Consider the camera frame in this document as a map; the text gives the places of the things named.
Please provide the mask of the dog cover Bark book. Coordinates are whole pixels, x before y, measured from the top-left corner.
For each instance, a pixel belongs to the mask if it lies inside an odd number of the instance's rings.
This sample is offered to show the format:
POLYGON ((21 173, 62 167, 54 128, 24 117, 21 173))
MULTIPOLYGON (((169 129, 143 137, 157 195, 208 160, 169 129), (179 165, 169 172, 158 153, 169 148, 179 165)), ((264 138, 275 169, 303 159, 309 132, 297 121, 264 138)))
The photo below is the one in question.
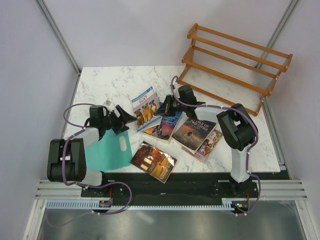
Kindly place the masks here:
POLYGON ((155 115, 160 104, 152 86, 133 98, 131 103, 133 112, 137 118, 136 126, 138 132, 156 127, 161 123, 162 117, 155 115))

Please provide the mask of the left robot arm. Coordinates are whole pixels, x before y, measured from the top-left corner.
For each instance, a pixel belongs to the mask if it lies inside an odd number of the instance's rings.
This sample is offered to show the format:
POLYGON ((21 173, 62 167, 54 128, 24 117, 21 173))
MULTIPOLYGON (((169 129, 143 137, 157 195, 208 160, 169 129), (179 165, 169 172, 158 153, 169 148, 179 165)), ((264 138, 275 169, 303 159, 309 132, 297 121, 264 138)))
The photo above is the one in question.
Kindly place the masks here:
POLYGON ((137 121, 137 118, 120 105, 116 105, 114 110, 92 103, 87 106, 89 118, 78 132, 66 139, 51 140, 46 175, 50 182, 90 187, 99 197, 104 197, 109 193, 110 185, 103 180, 102 172, 87 167, 85 148, 102 140, 109 130, 116 135, 129 130, 127 124, 137 121))

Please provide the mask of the Jane Eyre blue book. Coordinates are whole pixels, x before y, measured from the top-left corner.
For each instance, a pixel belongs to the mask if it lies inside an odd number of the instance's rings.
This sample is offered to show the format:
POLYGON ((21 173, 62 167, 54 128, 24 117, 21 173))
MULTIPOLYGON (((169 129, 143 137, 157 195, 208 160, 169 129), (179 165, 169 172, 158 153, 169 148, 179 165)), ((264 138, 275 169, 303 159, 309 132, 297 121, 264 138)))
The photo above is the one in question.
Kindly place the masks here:
POLYGON ((148 128, 143 133, 158 141, 169 144, 182 114, 181 111, 177 111, 174 116, 164 116, 159 125, 148 128))

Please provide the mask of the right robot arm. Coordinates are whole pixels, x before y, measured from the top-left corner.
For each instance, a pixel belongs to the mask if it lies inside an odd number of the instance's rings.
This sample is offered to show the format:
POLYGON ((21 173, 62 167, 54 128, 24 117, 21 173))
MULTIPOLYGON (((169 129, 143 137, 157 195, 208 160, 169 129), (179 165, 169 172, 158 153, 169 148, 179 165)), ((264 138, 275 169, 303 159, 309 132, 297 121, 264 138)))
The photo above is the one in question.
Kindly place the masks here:
POLYGON ((184 112, 191 119, 218 123, 225 142, 231 148, 231 172, 233 181, 229 191, 235 197, 247 191, 246 181, 253 175, 249 171, 249 151, 258 141, 258 128, 245 107, 236 103, 230 107, 210 105, 198 101, 189 85, 183 85, 168 94, 155 111, 156 116, 173 116, 184 112))

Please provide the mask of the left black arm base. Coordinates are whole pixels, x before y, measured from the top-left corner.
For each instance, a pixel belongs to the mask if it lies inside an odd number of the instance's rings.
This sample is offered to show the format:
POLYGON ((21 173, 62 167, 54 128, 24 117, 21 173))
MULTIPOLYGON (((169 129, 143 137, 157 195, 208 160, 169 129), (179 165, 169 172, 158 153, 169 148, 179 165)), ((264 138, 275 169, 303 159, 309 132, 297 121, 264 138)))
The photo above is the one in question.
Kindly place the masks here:
POLYGON ((130 192, 122 183, 116 183, 104 188, 84 187, 81 190, 82 198, 126 198, 130 192))

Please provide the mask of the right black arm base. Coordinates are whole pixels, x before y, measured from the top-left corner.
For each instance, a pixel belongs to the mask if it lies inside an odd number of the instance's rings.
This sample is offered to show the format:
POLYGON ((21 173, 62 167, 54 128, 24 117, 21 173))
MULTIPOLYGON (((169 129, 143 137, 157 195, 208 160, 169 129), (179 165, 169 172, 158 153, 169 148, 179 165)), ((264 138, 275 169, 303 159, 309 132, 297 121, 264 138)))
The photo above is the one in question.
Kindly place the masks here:
POLYGON ((255 182, 249 183, 234 183, 226 181, 216 181, 210 186, 210 190, 215 198, 240 198, 246 199, 258 197, 258 187, 255 182))

